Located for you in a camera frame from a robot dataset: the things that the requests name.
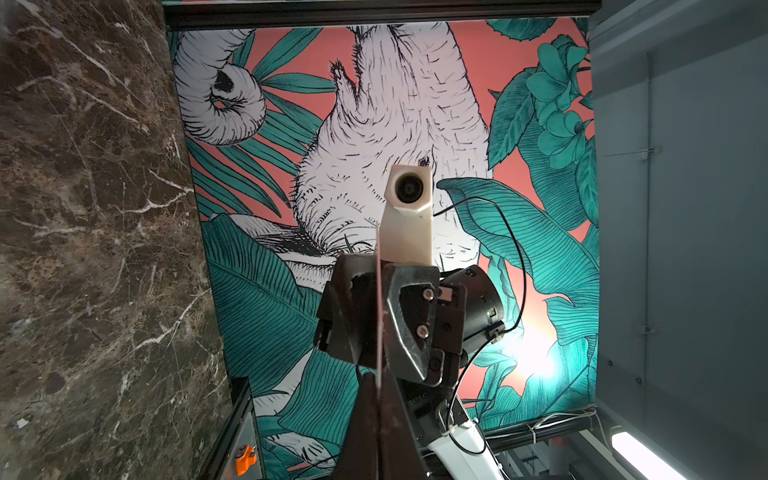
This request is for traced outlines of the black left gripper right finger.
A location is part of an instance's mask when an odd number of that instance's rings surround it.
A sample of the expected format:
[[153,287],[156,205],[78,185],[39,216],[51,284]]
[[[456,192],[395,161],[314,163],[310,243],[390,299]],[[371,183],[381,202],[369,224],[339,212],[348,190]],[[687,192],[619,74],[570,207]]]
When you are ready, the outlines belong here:
[[387,368],[380,378],[379,478],[426,479],[425,464],[413,436],[397,380]]

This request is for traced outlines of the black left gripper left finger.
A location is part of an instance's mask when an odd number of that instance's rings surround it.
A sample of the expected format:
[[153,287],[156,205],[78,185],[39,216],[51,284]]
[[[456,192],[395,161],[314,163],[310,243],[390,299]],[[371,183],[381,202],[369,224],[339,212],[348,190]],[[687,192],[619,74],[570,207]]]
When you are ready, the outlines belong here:
[[379,426],[376,377],[364,374],[331,479],[379,478]]

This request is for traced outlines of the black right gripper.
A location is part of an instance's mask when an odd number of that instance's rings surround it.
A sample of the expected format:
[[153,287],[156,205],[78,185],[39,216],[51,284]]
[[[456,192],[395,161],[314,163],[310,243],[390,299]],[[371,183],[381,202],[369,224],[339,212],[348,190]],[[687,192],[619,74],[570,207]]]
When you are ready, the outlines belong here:
[[[365,368],[377,366],[376,257],[342,254],[316,313],[314,346]],[[434,266],[383,268],[383,351],[399,379],[453,387],[469,357],[506,330],[503,302],[477,265],[443,277]]]

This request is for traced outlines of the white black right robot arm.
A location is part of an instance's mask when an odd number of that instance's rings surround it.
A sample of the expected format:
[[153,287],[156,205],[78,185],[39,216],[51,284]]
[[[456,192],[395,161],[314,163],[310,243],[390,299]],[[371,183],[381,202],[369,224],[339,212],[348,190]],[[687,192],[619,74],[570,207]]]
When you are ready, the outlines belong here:
[[458,397],[478,353],[501,338],[504,308],[478,266],[339,257],[317,311],[316,348],[354,366],[359,390],[336,479],[427,479],[434,454],[454,479],[502,472]]

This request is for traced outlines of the orange small connector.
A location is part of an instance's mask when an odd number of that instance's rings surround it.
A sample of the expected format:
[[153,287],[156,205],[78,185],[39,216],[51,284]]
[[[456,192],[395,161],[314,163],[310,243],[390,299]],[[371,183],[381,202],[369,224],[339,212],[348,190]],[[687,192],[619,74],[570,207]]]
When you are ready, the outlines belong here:
[[249,445],[241,445],[235,454],[235,469],[238,477],[245,475],[258,462],[257,450]]

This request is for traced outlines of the black right corner frame post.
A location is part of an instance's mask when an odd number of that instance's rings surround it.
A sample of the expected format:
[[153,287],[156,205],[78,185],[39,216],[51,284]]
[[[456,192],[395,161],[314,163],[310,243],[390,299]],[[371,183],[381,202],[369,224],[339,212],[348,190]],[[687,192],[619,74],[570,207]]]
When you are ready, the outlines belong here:
[[175,31],[583,17],[600,1],[163,1]]

